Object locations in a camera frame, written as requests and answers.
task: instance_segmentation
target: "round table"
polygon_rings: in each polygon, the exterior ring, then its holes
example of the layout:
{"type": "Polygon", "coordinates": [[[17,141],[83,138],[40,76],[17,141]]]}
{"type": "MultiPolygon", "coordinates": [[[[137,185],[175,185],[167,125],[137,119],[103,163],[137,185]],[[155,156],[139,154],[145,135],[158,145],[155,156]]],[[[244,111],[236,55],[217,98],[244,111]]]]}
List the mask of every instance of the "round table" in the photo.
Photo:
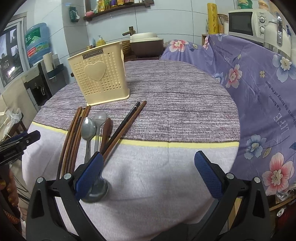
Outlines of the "round table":
{"type": "MultiPolygon", "coordinates": [[[[227,91],[211,76],[177,61],[126,62],[130,98],[93,106],[89,117],[103,110],[113,132],[137,101],[147,105],[109,157],[102,176],[110,183],[100,202],[80,201],[107,241],[150,240],[179,223],[197,223],[213,202],[194,166],[202,150],[228,172],[239,145],[237,108],[227,91]]],[[[56,93],[39,111],[29,132],[41,138],[22,159],[29,190],[39,176],[55,179],[66,130],[86,101],[77,83],[56,93]]],[[[84,163],[81,140],[76,168],[84,163]]],[[[75,230],[57,203],[70,232],[75,230]]]]}

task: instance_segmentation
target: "wall shelf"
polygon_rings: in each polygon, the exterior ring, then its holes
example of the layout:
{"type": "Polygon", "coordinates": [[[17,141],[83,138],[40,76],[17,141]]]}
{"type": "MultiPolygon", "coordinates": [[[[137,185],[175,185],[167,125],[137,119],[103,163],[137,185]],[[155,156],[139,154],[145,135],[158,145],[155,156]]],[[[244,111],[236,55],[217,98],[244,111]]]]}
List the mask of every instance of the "wall shelf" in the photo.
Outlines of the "wall shelf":
{"type": "Polygon", "coordinates": [[[93,18],[98,17],[98,16],[101,16],[101,15],[104,15],[106,13],[118,11],[118,10],[121,10],[121,9],[131,8],[131,7],[140,7],[140,6],[150,7],[150,4],[154,4],[154,0],[144,0],[141,3],[133,3],[133,4],[121,5],[121,6],[118,6],[118,7],[115,7],[115,8],[108,9],[108,10],[103,11],[103,12],[95,13],[91,17],[84,16],[83,19],[85,21],[88,21],[89,22],[93,18]]]}

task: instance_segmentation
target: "yellow stripe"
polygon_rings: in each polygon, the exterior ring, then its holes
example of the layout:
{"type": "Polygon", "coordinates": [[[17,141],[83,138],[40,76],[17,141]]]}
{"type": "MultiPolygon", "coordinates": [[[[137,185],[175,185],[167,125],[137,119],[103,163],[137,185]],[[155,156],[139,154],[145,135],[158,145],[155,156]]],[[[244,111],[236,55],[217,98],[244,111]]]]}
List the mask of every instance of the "yellow stripe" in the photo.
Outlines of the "yellow stripe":
{"type": "MultiPolygon", "coordinates": [[[[51,126],[45,126],[36,122],[32,122],[36,126],[42,128],[67,134],[67,131],[54,128],[51,126]]],[[[119,142],[124,145],[134,145],[134,146],[147,146],[147,147],[167,147],[167,148],[227,148],[227,147],[238,147],[239,142],[221,142],[221,143],[193,143],[193,142],[158,142],[158,141],[137,141],[137,140],[126,140],[120,139],[119,142]]]]}

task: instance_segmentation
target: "purple fabric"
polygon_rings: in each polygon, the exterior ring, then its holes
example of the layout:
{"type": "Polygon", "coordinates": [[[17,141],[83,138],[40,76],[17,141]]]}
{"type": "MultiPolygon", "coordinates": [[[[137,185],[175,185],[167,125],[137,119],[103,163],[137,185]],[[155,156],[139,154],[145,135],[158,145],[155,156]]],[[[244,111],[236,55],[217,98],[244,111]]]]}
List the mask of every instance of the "purple fabric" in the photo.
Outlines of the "purple fabric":
{"type": "Polygon", "coordinates": [[[260,177],[267,195],[296,181],[296,65],[224,34],[208,36],[204,46],[171,41],[161,59],[193,64],[216,78],[235,101],[241,139],[231,171],[238,178],[260,177]]]}

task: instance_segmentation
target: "microwave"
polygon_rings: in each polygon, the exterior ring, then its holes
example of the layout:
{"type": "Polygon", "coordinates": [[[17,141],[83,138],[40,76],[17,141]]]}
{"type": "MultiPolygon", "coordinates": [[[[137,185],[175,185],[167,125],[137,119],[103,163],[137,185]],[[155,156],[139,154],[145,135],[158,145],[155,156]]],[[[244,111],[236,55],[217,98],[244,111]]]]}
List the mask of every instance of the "microwave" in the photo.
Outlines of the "microwave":
{"type": "Polygon", "coordinates": [[[228,12],[228,34],[251,42],[264,43],[264,30],[272,15],[265,9],[237,9],[228,12]]]}

